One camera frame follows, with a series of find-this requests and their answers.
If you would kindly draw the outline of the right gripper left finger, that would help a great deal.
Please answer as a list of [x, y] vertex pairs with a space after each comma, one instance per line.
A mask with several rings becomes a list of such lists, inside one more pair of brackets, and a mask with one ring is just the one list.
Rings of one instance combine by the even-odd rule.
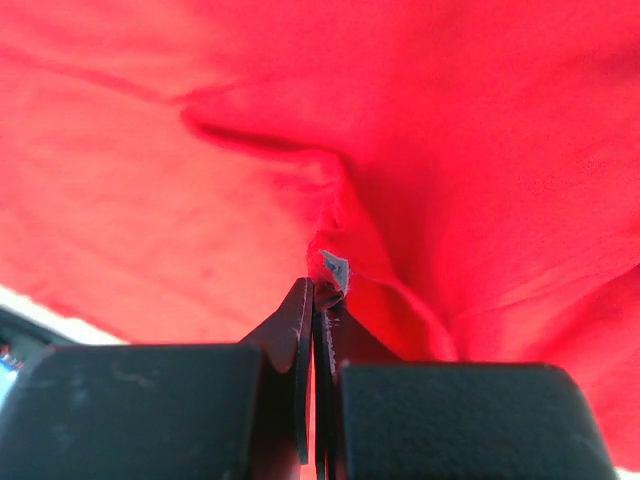
[[5, 479], [296, 479], [312, 282], [224, 344], [92, 345], [1, 310]]

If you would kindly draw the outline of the red t shirt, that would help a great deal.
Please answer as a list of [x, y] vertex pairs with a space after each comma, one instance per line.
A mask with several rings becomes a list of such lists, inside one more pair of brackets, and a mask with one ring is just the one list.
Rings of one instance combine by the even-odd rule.
[[2, 3], [3, 304], [233, 341], [326, 251], [408, 359], [567, 370], [637, 473], [638, 3]]

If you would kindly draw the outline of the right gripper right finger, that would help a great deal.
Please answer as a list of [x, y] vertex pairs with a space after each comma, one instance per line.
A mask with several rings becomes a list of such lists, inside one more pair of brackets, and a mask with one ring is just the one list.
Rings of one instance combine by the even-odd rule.
[[410, 362], [348, 311], [349, 262], [319, 254], [320, 479], [614, 479], [583, 393], [544, 363]]

